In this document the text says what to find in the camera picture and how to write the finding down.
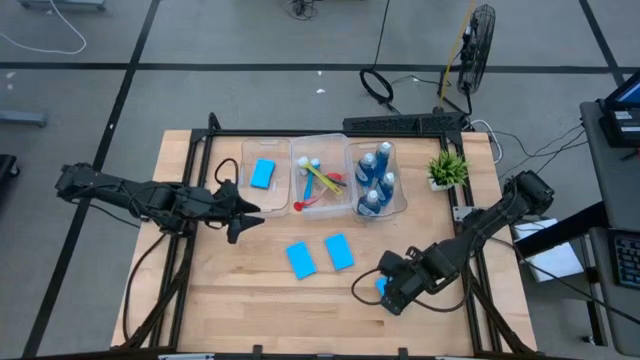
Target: clear plastic bin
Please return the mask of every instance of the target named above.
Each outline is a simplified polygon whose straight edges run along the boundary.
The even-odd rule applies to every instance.
[[[276,163],[268,189],[251,186],[251,177],[258,159]],[[261,217],[276,217],[288,212],[291,193],[291,142],[287,139],[256,138],[242,143],[242,163],[238,179],[240,196],[262,210]]]
[[[366,153],[372,153],[375,155],[376,149],[380,144],[384,141],[374,141],[374,142],[362,142],[362,143],[353,143],[348,146],[348,152],[350,157],[353,159],[353,167],[355,168],[358,165],[358,161],[364,157]],[[360,197],[364,196],[366,191],[370,189],[374,189],[377,183],[377,179],[374,180],[373,184],[371,184],[371,188],[364,188],[357,181],[354,182],[356,184],[357,196],[356,201],[353,204],[353,212],[356,214],[356,219],[358,221],[380,221],[380,220],[391,220],[396,217],[399,213],[405,211],[407,209],[407,199],[404,197],[402,192],[402,181],[400,176],[400,169],[398,167],[398,163],[396,161],[396,146],[389,141],[391,144],[391,154],[389,155],[389,162],[387,163],[387,170],[385,173],[392,172],[395,174],[396,181],[393,186],[393,197],[391,201],[386,206],[382,207],[382,210],[379,214],[373,216],[362,216],[357,212],[358,200]]]
[[[295,138],[291,141],[291,179],[294,201],[304,200],[308,175],[300,173],[297,161],[306,156],[309,160],[320,160],[322,174],[338,173],[343,176],[346,187],[343,194],[337,195],[330,189],[316,203],[303,208],[302,213],[312,220],[328,219],[336,216],[351,215],[356,197],[356,182],[353,171],[353,159],[347,151],[349,139],[342,134],[326,134]],[[319,194],[325,185],[318,179],[313,180],[311,196]]]

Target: concrete floor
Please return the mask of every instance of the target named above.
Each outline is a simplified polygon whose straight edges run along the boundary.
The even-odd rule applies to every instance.
[[[283,2],[163,0],[141,62],[373,61],[384,0],[326,0],[317,3],[318,16],[306,22],[289,18]],[[489,65],[607,65],[578,0],[487,2],[497,14]],[[89,43],[84,52],[39,54],[0,39],[0,62],[128,63],[151,3],[107,0],[104,13],[67,8],[65,16]],[[640,3],[589,4],[618,64],[637,66],[640,44],[633,24]],[[446,63],[466,7],[464,1],[393,0],[379,63]],[[36,47],[79,46],[55,14],[26,11],[13,0],[0,1],[0,31]],[[407,74],[383,75],[392,80]],[[0,153],[17,155],[23,168],[0,207],[0,358],[22,354],[74,214],[72,205],[55,197],[60,167],[93,161],[124,75],[123,70],[0,67],[0,108],[49,114],[49,126],[43,129],[0,126]],[[604,97],[615,87],[610,74],[488,73],[473,96],[472,118],[519,136],[534,151],[578,124],[580,102]],[[318,89],[325,92],[318,94]],[[394,89],[394,105],[402,113],[429,112],[437,102],[431,84],[406,81]],[[458,94],[451,97],[463,104]],[[210,111],[223,127],[245,129],[340,129],[345,117],[387,114],[361,87],[357,71],[319,76],[316,71],[140,70],[103,170],[134,180],[150,178],[163,131],[203,127]],[[497,165],[502,174],[524,154],[512,139],[499,139],[505,149]],[[538,169],[543,162],[532,160],[514,173]],[[564,218],[600,199],[586,146],[559,155],[541,174],[557,194],[549,216]],[[39,355],[108,348],[136,234],[89,211]],[[584,359],[624,358],[612,349],[580,343],[578,337],[589,332],[583,303],[541,296],[527,272],[523,277],[542,351]],[[575,325],[557,326],[567,316]]]

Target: wooden tabletop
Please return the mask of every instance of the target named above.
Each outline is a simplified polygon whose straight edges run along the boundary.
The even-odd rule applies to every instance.
[[[165,132],[155,181],[181,180],[189,136],[190,131]],[[217,187],[213,170],[224,158],[239,160],[244,140],[214,138],[207,180],[212,190]],[[410,305],[402,315],[393,316],[381,306],[359,303],[350,294],[353,280],[376,267],[385,250],[404,254],[411,245],[424,249],[453,236],[447,193],[431,191],[424,168],[440,152],[438,140],[386,140],[395,144],[408,200],[406,211],[393,220],[360,223],[345,217],[309,221],[291,209],[284,217],[268,219],[243,232],[237,245],[227,243],[226,231],[198,227],[179,351],[249,353],[253,345],[261,344],[265,353],[395,355],[399,347],[406,347],[411,355],[472,354],[465,308],[441,314]],[[475,205],[493,205],[501,192],[488,138],[483,133],[465,133],[463,141]],[[340,272],[334,271],[324,245],[324,239],[336,233],[345,234],[355,258],[354,266]],[[142,225],[132,264],[159,235],[155,225]],[[510,239],[506,229],[496,237]],[[299,241],[307,243],[317,267],[316,274],[303,280],[296,279],[285,254],[287,246]],[[136,275],[131,290],[130,332],[157,300],[167,247],[165,241]],[[536,348],[515,255],[491,242],[484,252],[496,307],[523,342]],[[376,278],[361,281],[358,292],[362,297],[379,298]],[[459,302],[462,294],[461,281],[456,280],[439,294],[423,294],[419,299],[448,307]],[[169,305],[165,315],[161,344],[168,338],[172,308]],[[480,307],[478,318],[484,325]],[[120,315],[112,343],[122,342]],[[483,343],[488,349],[486,334]]]

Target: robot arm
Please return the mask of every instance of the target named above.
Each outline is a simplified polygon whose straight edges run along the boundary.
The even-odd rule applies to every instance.
[[[407,259],[386,251],[378,269],[389,280],[381,304],[395,315],[423,291],[436,294],[466,267],[470,254],[482,249],[487,239],[525,215],[540,215],[553,202],[554,191],[532,171],[507,181],[503,196],[487,210],[476,210],[465,218],[465,230],[453,239],[434,243],[426,250],[407,250]]]
[[[138,183],[97,172],[89,164],[76,164],[62,167],[56,189],[66,201],[95,198],[127,209],[136,218],[153,220],[160,231],[172,235],[185,235],[188,222],[194,220],[228,225],[228,241],[235,244],[240,232],[262,224],[264,219],[245,215],[260,208],[243,200],[236,184],[228,179],[219,183],[220,188],[211,194],[205,188],[181,183]]]

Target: blue bottle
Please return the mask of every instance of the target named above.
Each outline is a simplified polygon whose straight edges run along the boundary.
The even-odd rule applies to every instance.
[[[381,206],[387,206],[393,197],[393,185],[396,182],[396,176],[393,173],[387,173],[382,180],[376,184],[376,192]]]
[[[376,158],[372,153],[366,153],[356,166],[356,180],[364,187],[371,186],[375,177]]]
[[[358,214],[363,216],[374,216],[380,213],[380,201],[378,201],[378,192],[369,191],[366,195],[358,200]]]
[[[385,141],[378,145],[378,149],[376,150],[376,177],[378,179],[382,179],[387,172],[389,156],[391,156],[391,144]]]

